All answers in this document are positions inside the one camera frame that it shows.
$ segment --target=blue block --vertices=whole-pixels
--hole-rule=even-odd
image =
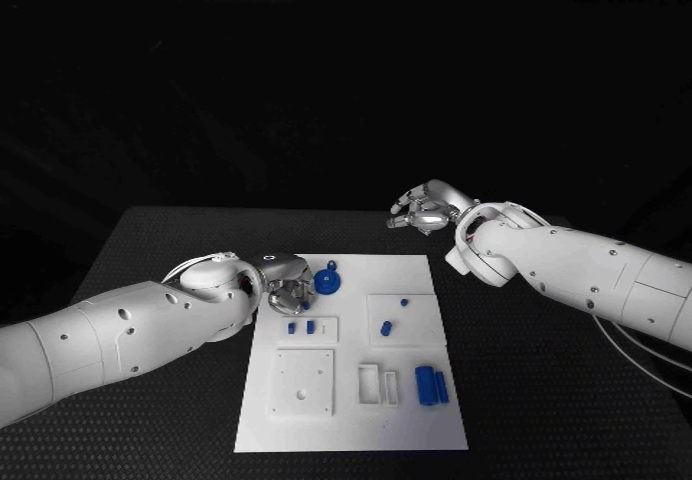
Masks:
[[[436,372],[437,380],[437,393],[440,394],[440,402],[450,403],[450,397],[447,396],[447,385],[444,383],[444,373]]]
[[[388,321],[382,324],[382,330],[379,331],[379,333],[381,333],[385,337],[388,337],[391,331],[392,331],[392,322],[388,320]]]
[[[437,405],[437,382],[433,367],[421,366],[415,369],[415,383],[418,384],[418,402],[421,405]]]

